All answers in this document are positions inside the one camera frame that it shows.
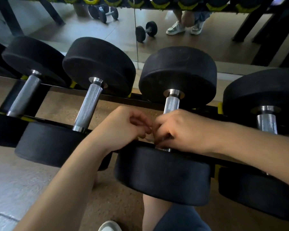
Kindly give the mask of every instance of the shorts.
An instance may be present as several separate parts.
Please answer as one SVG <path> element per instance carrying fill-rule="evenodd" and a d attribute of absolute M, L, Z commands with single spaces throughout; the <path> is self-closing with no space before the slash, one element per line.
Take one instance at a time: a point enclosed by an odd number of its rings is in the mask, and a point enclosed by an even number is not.
<path fill-rule="evenodd" d="M 195 11 L 194 17 L 195 17 L 195 24 L 199 22 L 204 22 L 206 19 L 208 19 L 211 15 L 210 11 Z"/>
<path fill-rule="evenodd" d="M 211 231 L 192 206 L 173 204 L 153 231 Z"/>

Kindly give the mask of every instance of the bare leg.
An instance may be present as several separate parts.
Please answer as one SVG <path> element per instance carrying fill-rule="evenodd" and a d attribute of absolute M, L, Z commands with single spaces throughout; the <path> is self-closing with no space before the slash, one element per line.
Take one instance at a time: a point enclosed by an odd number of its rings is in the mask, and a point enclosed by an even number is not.
<path fill-rule="evenodd" d="M 182 16 L 182 24 L 185 27 L 192 27 L 195 25 L 195 16 L 193 11 L 185 11 Z"/>
<path fill-rule="evenodd" d="M 174 15 L 177 17 L 179 23 L 182 22 L 182 11 L 181 10 L 173 10 Z"/>
<path fill-rule="evenodd" d="M 143 195 L 144 218 L 142 221 L 142 231 L 153 231 L 160 219 L 170 209 L 173 203 L 161 199 Z"/>

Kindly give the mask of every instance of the forearm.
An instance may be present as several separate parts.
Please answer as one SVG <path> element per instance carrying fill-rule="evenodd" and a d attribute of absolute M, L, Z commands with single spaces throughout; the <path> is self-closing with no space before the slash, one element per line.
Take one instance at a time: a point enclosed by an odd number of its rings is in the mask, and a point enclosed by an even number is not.
<path fill-rule="evenodd" d="M 78 230 L 97 170 L 107 153 L 84 140 L 15 230 Z"/>
<path fill-rule="evenodd" d="M 273 135 L 234 123 L 222 123 L 216 148 L 289 184 L 289 137 Z"/>

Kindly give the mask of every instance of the brown floor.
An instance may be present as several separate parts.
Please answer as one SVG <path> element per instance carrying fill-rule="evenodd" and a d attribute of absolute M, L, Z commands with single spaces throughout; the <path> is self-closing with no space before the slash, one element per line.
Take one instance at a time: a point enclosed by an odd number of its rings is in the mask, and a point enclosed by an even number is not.
<path fill-rule="evenodd" d="M 13 82 L 0 82 L 0 104 Z M 84 97 L 50 91 L 37 117 L 73 124 Z M 99 101 L 90 129 L 95 128 L 119 104 Z M 162 112 L 141 108 L 154 119 Z M 113 177 L 116 155 L 109 168 L 99 173 L 99 184 L 92 191 L 81 229 L 98 230 L 106 220 L 115 220 L 123 230 L 141 230 L 142 195 Z M 58 168 L 18 158 L 12 148 L 0 147 L 0 230 L 10 231 L 34 203 Z M 214 231 L 289 231 L 289 222 L 279 220 L 224 198 L 212 179 L 210 202 L 196 208 Z"/>
<path fill-rule="evenodd" d="M 215 61 L 250 64 L 259 49 L 259 45 L 251 42 L 252 38 L 270 18 L 263 15 L 242 43 L 231 41 L 247 14 L 212 13 L 205 22 L 203 31 L 198 36 L 185 33 L 174 36 L 166 35 L 166 30 L 175 21 L 172 11 L 134 10 L 118 8 L 119 20 L 108 16 L 108 24 L 91 17 L 79 18 L 73 14 L 65 19 L 66 25 L 58 27 L 54 22 L 34 32 L 31 36 L 52 42 L 62 52 L 66 52 L 72 42 L 84 36 L 104 39 L 125 51 L 132 60 L 145 62 L 149 55 L 158 49 L 169 46 L 191 46 L 208 53 Z M 135 25 L 145 27 L 148 21 L 155 21 L 158 33 L 155 38 L 148 37 L 144 43 L 136 43 Z M 270 66 L 278 67 L 289 52 L 289 37 L 276 54 Z"/>

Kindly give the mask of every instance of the sneaker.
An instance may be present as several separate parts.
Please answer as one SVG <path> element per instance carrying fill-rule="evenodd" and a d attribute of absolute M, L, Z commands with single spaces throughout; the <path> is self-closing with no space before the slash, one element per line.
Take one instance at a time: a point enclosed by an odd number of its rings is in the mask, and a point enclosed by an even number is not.
<path fill-rule="evenodd" d="M 176 23 L 172 27 L 168 28 L 166 34 L 171 36 L 184 31 L 185 27 L 181 23 L 179 23 L 179 21 L 176 21 Z"/>
<path fill-rule="evenodd" d="M 106 221 L 101 225 L 99 231 L 122 231 L 120 226 L 114 221 Z"/>
<path fill-rule="evenodd" d="M 203 25 L 204 25 L 204 22 L 198 22 L 196 23 L 192 29 L 190 30 L 190 33 L 192 35 L 199 35 L 202 31 L 202 28 L 203 28 Z"/>

